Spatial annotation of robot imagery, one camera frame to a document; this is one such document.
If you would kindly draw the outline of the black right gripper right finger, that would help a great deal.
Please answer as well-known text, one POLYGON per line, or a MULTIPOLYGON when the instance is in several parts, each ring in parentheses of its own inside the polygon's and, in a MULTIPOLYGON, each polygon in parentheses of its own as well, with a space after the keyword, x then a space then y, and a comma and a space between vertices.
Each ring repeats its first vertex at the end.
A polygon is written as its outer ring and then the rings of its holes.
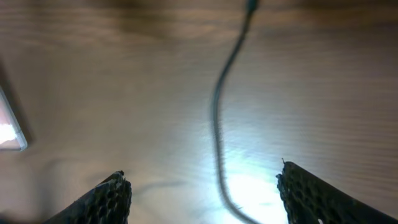
POLYGON ((397 224, 397 219, 356 200, 293 162, 277 175, 291 224, 397 224))

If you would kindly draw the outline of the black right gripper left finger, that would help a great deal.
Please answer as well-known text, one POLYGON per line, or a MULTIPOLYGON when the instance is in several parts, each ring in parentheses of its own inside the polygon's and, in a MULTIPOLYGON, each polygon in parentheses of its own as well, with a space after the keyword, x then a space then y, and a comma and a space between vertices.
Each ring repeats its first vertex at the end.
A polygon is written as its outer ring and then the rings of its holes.
POLYGON ((119 170, 44 223, 127 224, 131 200, 131 183, 119 170))

